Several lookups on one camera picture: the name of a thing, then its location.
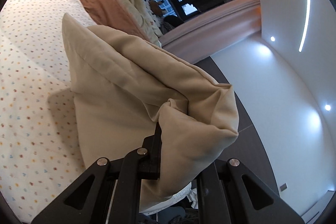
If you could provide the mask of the beige zip jacket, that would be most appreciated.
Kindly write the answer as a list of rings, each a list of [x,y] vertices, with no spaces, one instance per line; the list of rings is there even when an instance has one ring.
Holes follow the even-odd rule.
[[[172,204],[238,137],[233,87],[137,36],[62,20],[85,166],[120,159],[162,130],[158,180],[141,186],[140,210]]]

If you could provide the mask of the floral dotted white bedsheet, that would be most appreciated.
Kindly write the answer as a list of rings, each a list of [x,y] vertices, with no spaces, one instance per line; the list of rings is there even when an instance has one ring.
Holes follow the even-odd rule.
[[[62,18],[80,0],[7,0],[1,10],[1,193],[30,223],[84,172]]]

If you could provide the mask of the pink curtain right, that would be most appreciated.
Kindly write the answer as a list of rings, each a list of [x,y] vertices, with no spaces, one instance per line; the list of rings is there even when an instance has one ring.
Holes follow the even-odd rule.
[[[260,0],[234,0],[161,36],[164,50],[195,64],[261,31]]]

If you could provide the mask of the plush toy on sill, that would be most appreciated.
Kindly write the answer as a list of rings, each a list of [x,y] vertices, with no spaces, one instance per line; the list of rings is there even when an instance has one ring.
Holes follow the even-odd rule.
[[[149,1],[150,9],[151,11],[159,17],[164,16],[167,11],[165,9],[161,8],[161,5],[163,5],[165,2],[164,1]]]

